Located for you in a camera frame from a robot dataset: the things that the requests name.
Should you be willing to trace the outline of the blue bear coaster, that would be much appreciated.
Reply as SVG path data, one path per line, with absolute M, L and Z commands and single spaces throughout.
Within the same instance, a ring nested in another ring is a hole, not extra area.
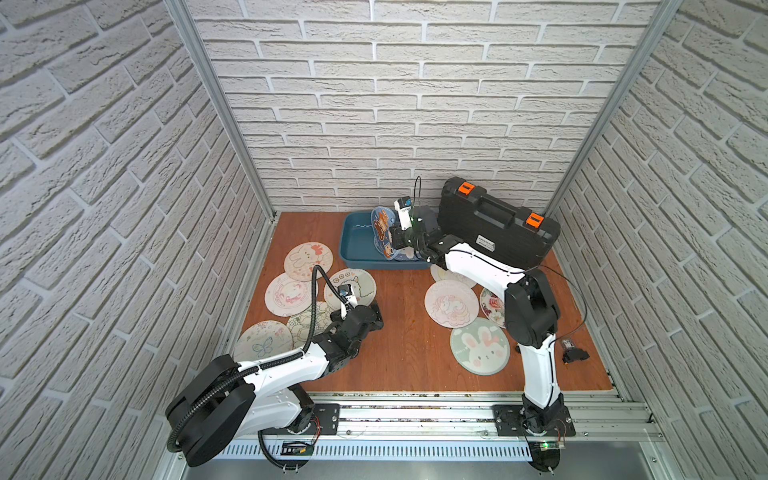
M 373 240 L 376 250 L 387 260 L 394 260 L 396 250 L 392 247 L 390 228 L 395 223 L 395 214 L 387 207 L 376 207 L 371 213 L 371 225 L 373 228 Z

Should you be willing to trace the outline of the blue pink bunny coaster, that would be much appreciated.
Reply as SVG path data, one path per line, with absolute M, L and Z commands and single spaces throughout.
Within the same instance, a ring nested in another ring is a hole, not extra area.
M 418 254 L 411 246 L 397 249 L 389 244 L 386 246 L 386 252 L 389 254 L 389 259 L 393 261 L 417 261 L 419 259 Z

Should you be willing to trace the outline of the pale white coaster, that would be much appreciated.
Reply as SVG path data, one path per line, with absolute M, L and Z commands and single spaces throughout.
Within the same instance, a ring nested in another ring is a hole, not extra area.
M 474 280 L 471 280 L 470 278 L 464 275 L 445 270 L 437 265 L 430 266 L 430 274 L 435 282 L 446 281 L 446 280 L 457 281 L 457 282 L 461 282 L 462 284 L 466 285 L 469 288 L 474 288 L 476 285 L 476 282 Z

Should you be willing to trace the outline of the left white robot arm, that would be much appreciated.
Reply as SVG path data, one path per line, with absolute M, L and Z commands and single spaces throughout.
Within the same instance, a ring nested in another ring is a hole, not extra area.
M 166 449 L 182 453 L 188 466 L 216 457 L 235 438 L 269 429 L 302 432 L 312 422 L 314 402 L 301 386 L 350 363 L 363 340 L 384 326 L 376 302 L 331 315 L 333 322 L 307 349 L 272 360 L 212 360 L 165 410 L 171 432 Z

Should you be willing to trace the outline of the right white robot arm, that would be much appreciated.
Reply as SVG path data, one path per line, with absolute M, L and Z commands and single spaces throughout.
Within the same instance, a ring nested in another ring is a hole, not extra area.
M 394 202 L 392 245 L 412 248 L 422 260 L 473 280 L 503 302 L 505 329 L 519 346 L 524 369 L 522 421 L 539 434 L 564 411 L 554 358 L 561 312 L 538 268 L 545 255 L 540 236 L 520 226 L 513 211 L 494 200 L 489 204 L 491 214 L 474 200 L 434 213 L 401 197 Z

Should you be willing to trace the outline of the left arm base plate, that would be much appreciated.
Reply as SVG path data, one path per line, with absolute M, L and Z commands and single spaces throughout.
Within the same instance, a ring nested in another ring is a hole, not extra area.
M 336 435 L 340 410 L 338 403 L 315 403 L 311 410 L 303 409 L 286 430 L 294 435 Z

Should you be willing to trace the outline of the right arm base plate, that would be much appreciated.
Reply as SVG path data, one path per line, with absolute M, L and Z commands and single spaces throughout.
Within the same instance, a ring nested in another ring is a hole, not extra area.
M 499 437 L 563 438 L 576 435 L 574 421 L 563 403 L 555 403 L 546 409 L 535 405 L 497 404 L 491 410 Z

